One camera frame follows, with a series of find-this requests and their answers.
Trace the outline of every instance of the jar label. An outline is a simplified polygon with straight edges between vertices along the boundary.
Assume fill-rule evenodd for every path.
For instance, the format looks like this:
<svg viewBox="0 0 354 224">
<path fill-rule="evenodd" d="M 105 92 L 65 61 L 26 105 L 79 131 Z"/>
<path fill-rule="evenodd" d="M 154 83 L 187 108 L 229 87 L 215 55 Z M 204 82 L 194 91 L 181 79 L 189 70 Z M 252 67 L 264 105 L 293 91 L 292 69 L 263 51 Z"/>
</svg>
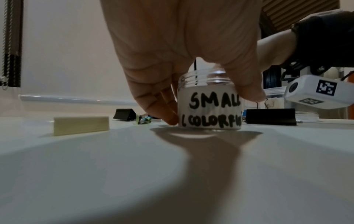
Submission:
<svg viewBox="0 0 354 224">
<path fill-rule="evenodd" d="M 241 98 L 233 85 L 182 88 L 178 91 L 179 126 L 240 129 Z"/>
</svg>

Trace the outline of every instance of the white table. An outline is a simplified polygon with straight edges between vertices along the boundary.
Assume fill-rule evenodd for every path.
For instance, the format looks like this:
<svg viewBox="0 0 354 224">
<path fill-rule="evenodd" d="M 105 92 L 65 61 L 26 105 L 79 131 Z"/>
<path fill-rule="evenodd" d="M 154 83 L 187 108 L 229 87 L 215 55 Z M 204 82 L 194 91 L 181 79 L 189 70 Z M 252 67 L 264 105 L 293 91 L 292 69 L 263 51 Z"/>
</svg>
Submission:
<svg viewBox="0 0 354 224">
<path fill-rule="evenodd" d="M 200 132 L 0 118 L 0 223 L 354 223 L 354 125 Z"/>
</svg>

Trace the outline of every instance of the clear plastic jar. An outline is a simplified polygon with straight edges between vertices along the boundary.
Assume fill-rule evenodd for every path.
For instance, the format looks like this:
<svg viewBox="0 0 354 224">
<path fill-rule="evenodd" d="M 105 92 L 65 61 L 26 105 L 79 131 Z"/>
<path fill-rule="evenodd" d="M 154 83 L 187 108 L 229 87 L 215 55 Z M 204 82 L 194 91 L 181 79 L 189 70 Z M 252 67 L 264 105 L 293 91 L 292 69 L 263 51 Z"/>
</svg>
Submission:
<svg viewBox="0 0 354 224">
<path fill-rule="evenodd" d="M 178 81 L 179 126 L 240 129 L 241 98 L 223 69 L 189 72 Z"/>
</svg>

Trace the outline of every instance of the corrugated brown surface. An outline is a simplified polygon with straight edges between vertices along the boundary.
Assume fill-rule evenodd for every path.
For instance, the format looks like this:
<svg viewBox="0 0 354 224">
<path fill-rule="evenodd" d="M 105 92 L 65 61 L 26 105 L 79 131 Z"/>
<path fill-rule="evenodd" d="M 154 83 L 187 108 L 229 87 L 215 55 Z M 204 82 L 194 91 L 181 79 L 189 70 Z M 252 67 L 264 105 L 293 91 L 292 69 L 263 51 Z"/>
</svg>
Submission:
<svg viewBox="0 0 354 224">
<path fill-rule="evenodd" d="M 277 31 L 283 31 L 306 16 L 339 9 L 339 0 L 264 0 L 263 11 Z"/>
</svg>

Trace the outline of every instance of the hand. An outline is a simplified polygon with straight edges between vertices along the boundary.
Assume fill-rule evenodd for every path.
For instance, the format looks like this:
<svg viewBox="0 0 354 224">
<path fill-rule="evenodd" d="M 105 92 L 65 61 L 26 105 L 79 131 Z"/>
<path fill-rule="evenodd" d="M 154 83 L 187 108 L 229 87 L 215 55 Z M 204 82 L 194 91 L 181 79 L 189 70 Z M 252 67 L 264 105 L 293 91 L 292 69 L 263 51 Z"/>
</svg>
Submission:
<svg viewBox="0 0 354 224">
<path fill-rule="evenodd" d="M 261 0 L 101 3 L 129 88 L 147 113 L 178 123 L 173 91 L 197 56 L 221 64 L 244 99 L 265 98 L 257 58 Z"/>
</svg>

